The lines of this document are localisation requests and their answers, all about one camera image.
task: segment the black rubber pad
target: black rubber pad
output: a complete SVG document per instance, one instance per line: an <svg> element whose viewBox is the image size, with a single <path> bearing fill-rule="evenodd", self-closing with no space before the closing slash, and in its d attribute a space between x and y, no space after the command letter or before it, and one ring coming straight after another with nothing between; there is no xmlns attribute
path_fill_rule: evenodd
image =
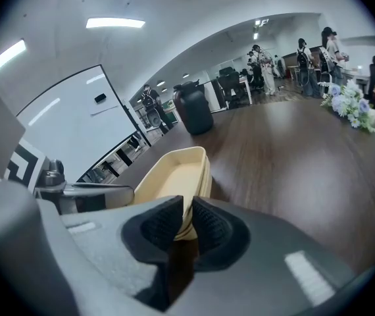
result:
<svg viewBox="0 0 375 316"><path fill-rule="evenodd" d="M199 245L195 271L218 271L235 263L249 247L251 237L246 224L199 197L193 198L192 206Z"/></svg>
<svg viewBox="0 0 375 316"><path fill-rule="evenodd" d="M122 227L122 241L135 259L166 263L167 250L182 226L183 197L176 196L129 219Z"/></svg>

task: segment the black trash can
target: black trash can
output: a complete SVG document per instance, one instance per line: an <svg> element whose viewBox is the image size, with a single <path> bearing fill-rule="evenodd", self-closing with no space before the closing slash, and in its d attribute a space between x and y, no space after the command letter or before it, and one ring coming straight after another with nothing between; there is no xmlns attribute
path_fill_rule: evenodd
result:
<svg viewBox="0 0 375 316"><path fill-rule="evenodd" d="M190 134L203 134L213 127L214 119L199 81L175 86L173 101Z"/></svg>

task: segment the black cap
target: black cap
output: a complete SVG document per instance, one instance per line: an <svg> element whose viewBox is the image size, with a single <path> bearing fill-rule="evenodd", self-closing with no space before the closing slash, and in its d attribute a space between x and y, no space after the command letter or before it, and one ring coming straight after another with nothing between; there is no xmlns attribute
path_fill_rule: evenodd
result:
<svg viewBox="0 0 375 316"><path fill-rule="evenodd" d="M325 33L325 35L329 36L331 34L337 35L337 32L333 31L331 27L325 27L322 33Z"/></svg>

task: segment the flower arrangement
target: flower arrangement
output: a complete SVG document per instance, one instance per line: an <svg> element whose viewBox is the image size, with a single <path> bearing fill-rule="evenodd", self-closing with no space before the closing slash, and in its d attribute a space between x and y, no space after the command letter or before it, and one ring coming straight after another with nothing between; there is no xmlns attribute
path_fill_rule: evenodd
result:
<svg viewBox="0 0 375 316"><path fill-rule="evenodd" d="M341 117L347 117L353 128L364 128L375 132L375 110L371 109L367 99L358 85L349 80L346 86L340 87L329 82L319 82L321 86L329 87L328 93L323 95L321 107L332 107Z"/></svg>

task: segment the whiteboard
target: whiteboard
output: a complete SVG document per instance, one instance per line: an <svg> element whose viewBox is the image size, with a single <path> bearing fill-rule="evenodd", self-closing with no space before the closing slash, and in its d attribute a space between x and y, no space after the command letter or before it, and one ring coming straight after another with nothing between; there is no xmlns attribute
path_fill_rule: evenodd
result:
<svg viewBox="0 0 375 316"><path fill-rule="evenodd" d="M96 104L95 97L102 93L107 98ZM26 129L27 142L49 159L63 162L68 182L76 182L136 131L101 66L54 85L17 118Z"/></svg>

